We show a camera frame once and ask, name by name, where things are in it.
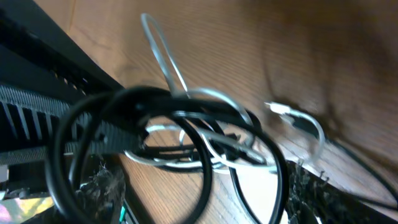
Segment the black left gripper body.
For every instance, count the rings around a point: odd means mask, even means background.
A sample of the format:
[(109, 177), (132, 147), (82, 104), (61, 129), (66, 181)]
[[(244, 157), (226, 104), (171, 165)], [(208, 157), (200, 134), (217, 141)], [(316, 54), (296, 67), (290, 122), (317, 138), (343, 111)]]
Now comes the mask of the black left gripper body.
[(64, 112), (120, 90), (34, 1), (1, 2), (1, 198), (48, 196), (44, 159)]

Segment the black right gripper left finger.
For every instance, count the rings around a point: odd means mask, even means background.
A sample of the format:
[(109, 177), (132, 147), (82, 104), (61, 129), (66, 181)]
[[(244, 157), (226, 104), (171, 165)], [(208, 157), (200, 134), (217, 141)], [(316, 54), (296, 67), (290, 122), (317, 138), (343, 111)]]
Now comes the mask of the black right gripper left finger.
[(119, 165), (100, 165), (76, 196), (89, 223), (119, 223), (126, 193), (124, 171)]

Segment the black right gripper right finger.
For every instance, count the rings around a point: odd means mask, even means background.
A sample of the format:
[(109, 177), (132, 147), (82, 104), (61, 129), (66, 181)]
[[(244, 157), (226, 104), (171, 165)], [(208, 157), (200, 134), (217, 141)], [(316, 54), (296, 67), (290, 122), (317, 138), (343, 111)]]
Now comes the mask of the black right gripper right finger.
[(287, 168), (290, 192), (285, 211), (290, 223), (397, 224), (302, 166), (288, 161)]

